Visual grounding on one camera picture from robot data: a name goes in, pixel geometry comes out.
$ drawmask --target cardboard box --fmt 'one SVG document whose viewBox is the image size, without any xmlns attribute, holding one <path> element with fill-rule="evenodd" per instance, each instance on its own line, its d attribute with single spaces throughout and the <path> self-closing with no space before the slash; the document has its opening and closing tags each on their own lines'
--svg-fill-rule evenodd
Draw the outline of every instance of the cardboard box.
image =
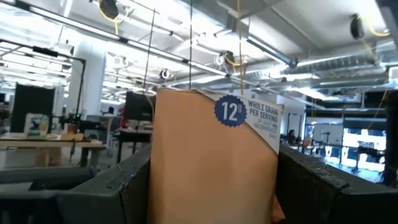
<svg viewBox="0 0 398 224">
<path fill-rule="evenodd" d="M 148 223 L 270 223 L 282 108 L 210 91 L 156 103 Z"/>
</svg>

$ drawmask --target black partition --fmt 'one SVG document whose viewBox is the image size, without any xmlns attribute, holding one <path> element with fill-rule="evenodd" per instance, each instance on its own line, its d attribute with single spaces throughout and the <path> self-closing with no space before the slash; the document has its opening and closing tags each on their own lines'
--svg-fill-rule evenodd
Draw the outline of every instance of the black partition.
<svg viewBox="0 0 398 224">
<path fill-rule="evenodd" d="M 12 107 L 10 132 L 24 132 L 26 114 L 28 113 L 48 115 L 49 124 L 52 124 L 51 114 L 54 104 L 54 94 L 54 89 L 26 86 L 17 83 L 14 106 Z"/>
<path fill-rule="evenodd" d="M 285 146 L 280 147 L 276 195 L 287 223 L 398 223 L 398 189 Z"/>
</svg>

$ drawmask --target hanging string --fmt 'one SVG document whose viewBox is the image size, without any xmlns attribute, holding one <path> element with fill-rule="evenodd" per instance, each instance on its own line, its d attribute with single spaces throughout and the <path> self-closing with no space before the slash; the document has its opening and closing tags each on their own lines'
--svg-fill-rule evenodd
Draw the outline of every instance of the hanging string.
<svg viewBox="0 0 398 224">
<path fill-rule="evenodd" d="M 152 104 L 150 98 L 149 98 L 148 96 L 146 96 L 145 93 L 146 93 L 146 85 L 147 85 L 147 77 L 148 77 L 148 68 L 149 68 L 150 47 L 151 47 L 151 45 L 152 45 L 152 34 L 154 33 L 154 24 L 155 24 L 156 9 L 154 9 L 153 12 L 154 12 L 154 14 L 153 14 L 153 16 L 152 16 L 152 22 L 151 22 L 151 25 L 150 25 L 149 43 L 148 43 L 148 50 L 147 50 L 147 62 L 146 62 L 146 65 L 145 65 L 145 75 L 144 75 L 144 81 L 142 82 L 142 95 L 141 95 L 141 97 L 145 97 L 145 98 L 148 100 L 148 102 L 149 102 L 149 104 L 150 104 L 150 106 L 151 106 L 151 108 L 152 108 L 152 124 L 153 124 L 154 117 L 155 117 L 155 114 L 154 114 L 154 105 Z M 141 122 L 141 120 L 139 119 L 139 120 L 137 121 L 136 133 L 138 133 L 138 130 L 139 130 L 139 123 L 140 123 L 140 122 Z"/>
<path fill-rule="evenodd" d="M 192 14 L 193 14 L 193 0 L 190 3 L 190 30 L 189 30 L 189 89 L 192 88 Z"/>
<path fill-rule="evenodd" d="M 236 10 L 238 12 L 238 30 L 239 30 L 239 72 L 241 74 L 241 95 L 243 95 L 243 59 L 242 59 L 242 21 L 241 21 L 241 0 L 236 1 Z"/>
</svg>

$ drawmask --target computer monitor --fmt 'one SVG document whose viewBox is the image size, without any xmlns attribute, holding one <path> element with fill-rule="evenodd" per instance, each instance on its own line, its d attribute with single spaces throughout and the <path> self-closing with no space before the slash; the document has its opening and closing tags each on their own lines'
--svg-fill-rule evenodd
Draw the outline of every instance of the computer monitor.
<svg viewBox="0 0 398 224">
<path fill-rule="evenodd" d="M 155 114 L 155 104 L 155 96 L 128 91 L 123 116 L 131 120 L 152 121 Z"/>
<path fill-rule="evenodd" d="M 5 103 L 5 102 L 6 102 L 6 94 L 0 93 L 0 103 Z"/>
</svg>

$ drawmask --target ceiling light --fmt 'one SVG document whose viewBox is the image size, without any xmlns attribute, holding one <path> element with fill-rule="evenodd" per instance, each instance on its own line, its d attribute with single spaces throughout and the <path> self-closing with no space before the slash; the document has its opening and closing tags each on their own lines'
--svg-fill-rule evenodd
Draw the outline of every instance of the ceiling light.
<svg viewBox="0 0 398 224">
<path fill-rule="evenodd" d="M 0 70 L 0 74 L 9 75 L 9 76 L 12 76 L 12 77 L 19 77 L 19 78 L 23 78 L 23 79 L 26 79 L 26 80 L 35 80 L 35 81 L 48 82 L 48 83 L 53 83 L 53 84 L 62 84 L 62 85 L 66 85 L 67 84 L 66 79 L 53 78 L 53 77 L 50 78 L 50 77 L 46 77 L 46 76 L 43 76 L 43 75 L 11 72 L 11 71 L 5 71 L 5 70 Z"/>
<path fill-rule="evenodd" d="M 5 1 L 6 3 L 9 3 L 9 4 L 15 4 L 15 0 L 3 0 L 3 1 Z"/>
<path fill-rule="evenodd" d="M 23 64 L 20 64 L 20 63 L 16 63 L 16 62 L 9 62 L 9 61 L 6 61 L 6 60 L 0 60 L 0 63 L 4 63 L 4 64 L 8 65 L 9 68 L 20 69 L 20 70 L 24 70 L 24 71 L 27 71 L 27 72 L 34 72 L 34 73 L 39 73 L 39 74 L 52 73 L 52 74 L 56 74 L 56 75 L 63 75 L 65 77 L 70 76 L 69 73 L 58 72 L 58 71 L 49 70 L 49 69 L 46 69 L 46 68 L 37 68 L 37 67 L 33 67 L 31 65 L 23 65 Z"/>
<path fill-rule="evenodd" d="M 70 10 L 72 9 L 73 0 L 64 0 L 65 3 L 65 10 L 63 12 L 63 16 L 68 17 L 70 14 Z"/>
<path fill-rule="evenodd" d="M 98 35 L 101 35 L 101 36 L 104 36 L 104 37 L 108 37 L 108 38 L 111 38 L 111 39 L 114 39 L 114 40 L 118 40 L 119 39 L 119 37 L 117 35 L 110 34 L 110 33 L 105 32 L 103 30 L 88 26 L 86 24 L 82 24 L 80 22 L 68 19 L 66 17 L 60 16 L 60 15 L 52 13 L 52 12 L 48 12 L 46 10 L 40 9 L 38 7 L 35 7 L 35 6 L 31 6 L 30 10 L 32 12 L 34 12 L 34 13 L 38 13 L 41 16 L 47 17 L 49 19 L 53 19 L 55 21 L 64 23 L 66 25 L 77 27 L 77 28 L 82 29 L 82 30 L 87 31 L 87 32 L 98 34 Z"/>
<path fill-rule="evenodd" d="M 209 82 L 212 82 L 212 81 L 220 80 L 222 78 L 224 78 L 224 77 L 212 75 L 212 76 L 209 76 L 209 77 L 203 77 L 203 78 L 199 78 L 199 79 L 193 80 L 193 82 L 202 84 L 202 83 L 209 83 Z"/>
<path fill-rule="evenodd" d="M 171 34 L 171 31 L 169 31 L 169 30 L 158 28 L 156 26 L 152 27 L 149 24 L 137 21 L 135 19 L 131 19 L 131 18 L 129 18 L 127 16 L 124 16 L 124 15 L 121 15 L 121 14 L 118 17 L 121 20 L 126 21 L 126 22 L 130 23 L 131 25 L 134 25 L 134 26 L 139 27 L 139 28 L 144 29 L 144 30 L 149 30 L 149 31 L 152 30 L 152 31 L 160 33 L 160 34 L 167 34 L 167 35 Z"/>
<path fill-rule="evenodd" d="M 135 46 L 135 47 L 139 47 L 139 48 L 141 48 L 143 50 L 148 50 L 148 46 L 146 46 L 144 44 L 140 44 L 138 42 L 133 42 L 133 41 L 130 41 L 130 40 L 127 43 L 129 45 L 132 45 L 132 46 Z M 163 57 L 168 57 L 168 58 L 171 58 L 171 59 L 174 59 L 174 60 L 178 60 L 178 61 L 182 61 L 183 60 L 183 58 L 181 58 L 179 56 L 176 56 L 176 55 L 173 55 L 173 54 L 169 54 L 167 52 L 164 52 L 164 51 L 161 51 L 161 50 L 158 50 L 158 49 L 150 48 L 150 51 L 153 54 L 161 55 Z"/>
<path fill-rule="evenodd" d="M 120 101 L 105 100 L 105 99 L 102 99 L 101 103 L 108 103 L 108 104 L 112 104 L 112 105 L 120 105 L 120 104 L 122 104 L 122 102 L 120 102 Z"/>
<path fill-rule="evenodd" d="M 202 70 L 207 70 L 208 72 L 212 72 L 212 73 L 217 74 L 217 75 L 222 75 L 222 76 L 227 75 L 227 73 L 225 73 L 225 72 L 222 72 L 222 71 L 214 69 L 214 68 L 207 67 L 207 66 L 202 65 L 202 64 L 196 64 L 196 65 L 192 64 L 192 65 L 195 66 L 196 68 L 200 68 Z"/>
<path fill-rule="evenodd" d="M 4 52 L 8 52 L 8 51 L 10 51 L 9 48 L 0 47 L 0 53 L 4 53 Z M 30 54 L 30 55 L 33 55 L 34 58 L 36 58 L 37 60 L 43 60 L 43 61 L 46 61 L 46 62 L 52 62 L 52 63 L 57 63 L 57 64 L 60 64 L 60 65 L 67 65 L 67 66 L 71 66 L 72 65 L 70 62 L 63 62 L 61 60 L 54 60 L 54 59 L 51 59 L 51 58 L 44 57 L 40 53 L 29 52 L 29 51 L 27 51 L 26 53 L 24 53 L 24 52 L 26 52 L 26 51 L 16 50 L 14 52 L 11 52 L 10 54 L 20 55 L 22 57 L 28 57 L 28 56 L 26 56 L 26 54 Z"/>
<path fill-rule="evenodd" d="M 285 57 L 284 55 L 281 55 L 275 49 L 262 43 L 260 40 L 257 40 L 256 38 L 254 38 L 252 36 L 248 37 L 247 42 L 249 44 L 252 44 L 253 46 L 261 49 L 268 57 L 274 59 L 275 61 L 277 61 L 281 64 L 286 64 L 286 65 L 291 66 L 294 63 L 292 59 Z"/>
<path fill-rule="evenodd" d="M 293 87 L 293 88 L 289 88 L 289 90 L 290 91 L 299 92 L 299 93 L 301 93 L 303 95 L 309 96 L 309 97 L 314 98 L 314 99 L 323 100 L 323 99 L 326 98 L 326 96 L 324 94 L 322 94 L 322 93 L 320 93 L 320 92 L 318 92 L 316 90 L 310 89 L 310 88 L 296 88 L 296 87 Z"/>
</svg>

